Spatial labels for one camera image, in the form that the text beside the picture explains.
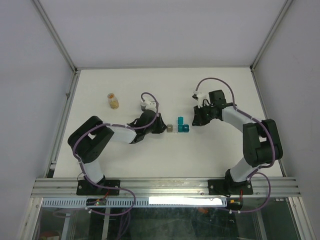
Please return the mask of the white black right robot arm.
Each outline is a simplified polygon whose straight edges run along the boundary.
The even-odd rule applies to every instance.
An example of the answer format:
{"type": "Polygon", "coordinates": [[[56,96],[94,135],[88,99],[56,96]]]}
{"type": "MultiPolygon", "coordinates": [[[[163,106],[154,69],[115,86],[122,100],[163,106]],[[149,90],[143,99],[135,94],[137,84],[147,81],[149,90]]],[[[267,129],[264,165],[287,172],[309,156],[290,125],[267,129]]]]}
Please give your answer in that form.
{"type": "Polygon", "coordinates": [[[277,124],[273,119],[258,120],[241,111],[233,102],[227,102],[222,90],[208,95],[195,90],[197,100],[193,107],[193,126],[202,127],[218,119],[232,125],[242,133],[242,159],[225,173],[221,186],[213,189],[224,194],[234,194],[246,186],[254,173],[270,168],[283,157],[283,148],[277,124]]]}

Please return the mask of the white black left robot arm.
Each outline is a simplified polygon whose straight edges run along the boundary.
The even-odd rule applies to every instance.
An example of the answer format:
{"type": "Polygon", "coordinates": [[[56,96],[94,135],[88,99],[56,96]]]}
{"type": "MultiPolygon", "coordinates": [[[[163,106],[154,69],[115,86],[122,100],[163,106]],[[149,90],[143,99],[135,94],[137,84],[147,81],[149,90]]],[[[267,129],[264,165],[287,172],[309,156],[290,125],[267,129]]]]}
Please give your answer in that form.
{"type": "Polygon", "coordinates": [[[69,136],[67,143],[88,181],[87,188],[97,195],[105,188],[98,157],[108,143],[136,144],[146,135],[161,134],[166,129],[162,115],[153,110],[143,111],[139,118],[125,125],[104,123],[94,115],[69,136]]]}

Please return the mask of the clear Wed pill box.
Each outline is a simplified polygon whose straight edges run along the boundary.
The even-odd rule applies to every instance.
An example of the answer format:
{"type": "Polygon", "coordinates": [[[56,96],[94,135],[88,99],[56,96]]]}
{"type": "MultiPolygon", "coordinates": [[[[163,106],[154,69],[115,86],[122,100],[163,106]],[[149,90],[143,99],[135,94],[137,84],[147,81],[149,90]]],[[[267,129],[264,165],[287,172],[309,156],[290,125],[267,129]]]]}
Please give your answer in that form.
{"type": "Polygon", "coordinates": [[[177,134],[177,133],[179,132],[179,127],[178,127],[178,125],[174,125],[174,126],[173,126],[173,132],[174,132],[175,134],[177,134]]]}

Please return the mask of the teal Mon pill box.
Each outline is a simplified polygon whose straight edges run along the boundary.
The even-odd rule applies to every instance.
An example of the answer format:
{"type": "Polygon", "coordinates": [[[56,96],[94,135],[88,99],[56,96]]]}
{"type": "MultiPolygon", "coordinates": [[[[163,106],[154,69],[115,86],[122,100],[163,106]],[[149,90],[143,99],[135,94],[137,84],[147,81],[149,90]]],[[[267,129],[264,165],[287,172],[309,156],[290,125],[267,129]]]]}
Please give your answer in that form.
{"type": "Polygon", "coordinates": [[[190,126],[188,124],[179,124],[177,126],[177,131],[179,133],[188,133],[190,131],[190,126]]]}

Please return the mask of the teal Wed pill box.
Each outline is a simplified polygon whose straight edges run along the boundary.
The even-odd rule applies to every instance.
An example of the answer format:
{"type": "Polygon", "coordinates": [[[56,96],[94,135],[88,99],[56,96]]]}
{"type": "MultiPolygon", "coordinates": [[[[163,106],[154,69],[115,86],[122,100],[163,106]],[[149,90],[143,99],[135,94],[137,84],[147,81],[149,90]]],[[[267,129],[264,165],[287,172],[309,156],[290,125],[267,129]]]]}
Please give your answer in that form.
{"type": "Polygon", "coordinates": [[[183,116],[178,116],[177,117],[177,124],[178,125],[183,125],[184,124],[184,117],[183,116]]]}

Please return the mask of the white capped dark pill bottle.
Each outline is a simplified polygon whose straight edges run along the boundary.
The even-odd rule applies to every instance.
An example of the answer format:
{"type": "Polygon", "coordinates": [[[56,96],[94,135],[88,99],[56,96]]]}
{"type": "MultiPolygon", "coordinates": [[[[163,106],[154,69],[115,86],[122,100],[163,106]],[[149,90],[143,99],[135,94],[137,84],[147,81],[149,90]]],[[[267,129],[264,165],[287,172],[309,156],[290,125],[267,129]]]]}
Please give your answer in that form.
{"type": "Polygon", "coordinates": [[[147,103],[145,101],[142,101],[140,103],[140,108],[144,112],[147,109],[147,103]]]}

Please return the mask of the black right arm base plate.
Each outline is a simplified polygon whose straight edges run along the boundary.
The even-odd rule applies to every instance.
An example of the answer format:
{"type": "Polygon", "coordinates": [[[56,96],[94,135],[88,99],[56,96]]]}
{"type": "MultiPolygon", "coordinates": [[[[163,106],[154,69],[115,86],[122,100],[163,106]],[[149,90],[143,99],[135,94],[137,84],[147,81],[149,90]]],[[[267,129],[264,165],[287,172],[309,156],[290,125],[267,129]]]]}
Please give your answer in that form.
{"type": "Polygon", "coordinates": [[[225,179],[209,179],[208,184],[208,194],[222,195],[225,197],[230,197],[231,195],[253,195],[253,187],[250,181],[235,182],[230,183],[225,179]]]}

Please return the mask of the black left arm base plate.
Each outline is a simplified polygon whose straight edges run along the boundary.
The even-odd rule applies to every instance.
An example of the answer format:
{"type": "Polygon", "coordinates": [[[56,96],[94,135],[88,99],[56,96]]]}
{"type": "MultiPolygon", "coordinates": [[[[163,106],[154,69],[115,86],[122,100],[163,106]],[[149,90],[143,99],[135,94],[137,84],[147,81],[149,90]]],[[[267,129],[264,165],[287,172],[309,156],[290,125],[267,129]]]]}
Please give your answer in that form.
{"type": "Polygon", "coordinates": [[[91,184],[86,179],[79,180],[76,190],[77,196],[118,196],[120,194],[119,187],[121,186],[121,181],[119,179],[106,179],[103,183],[100,183],[102,186],[110,187],[113,189],[101,188],[91,184]]]}

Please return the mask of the aluminium mounting rail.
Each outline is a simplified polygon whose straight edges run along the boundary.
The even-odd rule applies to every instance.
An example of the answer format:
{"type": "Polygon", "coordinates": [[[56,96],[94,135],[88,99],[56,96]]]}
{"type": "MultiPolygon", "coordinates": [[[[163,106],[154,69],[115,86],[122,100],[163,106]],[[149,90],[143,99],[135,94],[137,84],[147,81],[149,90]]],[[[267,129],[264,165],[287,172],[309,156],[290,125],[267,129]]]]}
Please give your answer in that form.
{"type": "MultiPolygon", "coordinates": [[[[107,183],[116,191],[113,196],[142,197],[213,197],[229,195],[245,198],[300,197],[301,191],[293,177],[253,177],[240,186],[225,190],[223,179],[217,178],[108,178],[107,183]]],[[[33,198],[68,198],[105,195],[106,190],[91,186],[81,178],[38,178],[31,196],[33,198]]]]}

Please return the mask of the right aluminium frame post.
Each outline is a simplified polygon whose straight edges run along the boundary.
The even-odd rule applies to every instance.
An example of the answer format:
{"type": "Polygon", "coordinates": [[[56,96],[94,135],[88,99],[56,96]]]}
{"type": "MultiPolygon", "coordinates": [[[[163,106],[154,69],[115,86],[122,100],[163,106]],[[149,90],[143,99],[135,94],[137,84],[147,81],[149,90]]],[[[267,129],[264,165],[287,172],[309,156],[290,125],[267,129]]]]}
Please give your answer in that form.
{"type": "Polygon", "coordinates": [[[251,71],[254,71],[257,67],[258,63],[260,62],[264,52],[266,51],[268,45],[270,44],[272,38],[276,34],[278,28],[280,27],[280,24],[284,20],[285,16],[287,15],[289,9],[291,8],[292,4],[294,3],[294,0],[285,0],[283,5],[281,6],[275,20],[273,21],[269,31],[266,34],[265,39],[262,42],[262,45],[260,46],[257,54],[255,55],[251,65],[249,66],[251,71]]]}

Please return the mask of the aluminium frame post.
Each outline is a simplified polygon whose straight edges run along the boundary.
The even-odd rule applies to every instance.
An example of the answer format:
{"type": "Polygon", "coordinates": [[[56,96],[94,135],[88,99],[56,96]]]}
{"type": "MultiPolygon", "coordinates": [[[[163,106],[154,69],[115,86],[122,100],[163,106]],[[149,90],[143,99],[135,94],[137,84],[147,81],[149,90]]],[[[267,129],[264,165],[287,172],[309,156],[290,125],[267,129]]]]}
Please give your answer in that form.
{"type": "Polygon", "coordinates": [[[46,12],[43,4],[40,0],[31,0],[36,12],[40,16],[43,24],[45,25],[48,33],[50,34],[52,40],[54,41],[57,49],[59,50],[60,54],[64,58],[65,62],[67,63],[68,67],[72,71],[73,74],[77,74],[78,68],[75,65],[74,61],[72,60],[70,54],[68,53],[63,41],[61,40],[56,28],[54,27],[48,13],[46,12]]]}
{"type": "Polygon", "coordinates": [[[289,9],[291,8],[292,4],[294,3],[294,0],[285,0],[283,5],[281,6],[275,20],[273,21],[269,31],[266,34],[265,39],[262,42],[262,45],[260,46],[257,54],[255,55],[251,65],[249,66],[251,71],[254,71],[257,67],[258,63],[260,62],[264,52],[266,51],[268,45],[270,44],[272,38],[276,34],[278,28],[280,27],[280,24],[284,20],[285,16],[287,15],[289,9]]]}

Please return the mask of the left aluminium frame post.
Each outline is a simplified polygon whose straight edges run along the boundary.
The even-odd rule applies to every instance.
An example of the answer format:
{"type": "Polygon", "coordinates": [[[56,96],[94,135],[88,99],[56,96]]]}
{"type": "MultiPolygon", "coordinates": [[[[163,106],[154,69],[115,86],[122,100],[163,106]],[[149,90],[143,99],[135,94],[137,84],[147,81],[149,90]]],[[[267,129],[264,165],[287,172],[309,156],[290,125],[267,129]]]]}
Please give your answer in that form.
{"type": "Polygon", "coordinates": [[[59,50],[60,54],[64,58],[65,62],[67,63],[68,67],[72,71],[73,74],[77,74],[78,68],[75,65],[74,61],[72,60],[70,54],[68,53],[63,41],[61,40],[56,28],[54,27],[48,13],[46,12],[43,4],[40,0],[31,0],[36,12],[40,16],[43,24],[45,25],[48,33],[50,34],[52,40],[54,41],[57,49],[59,50]]]}

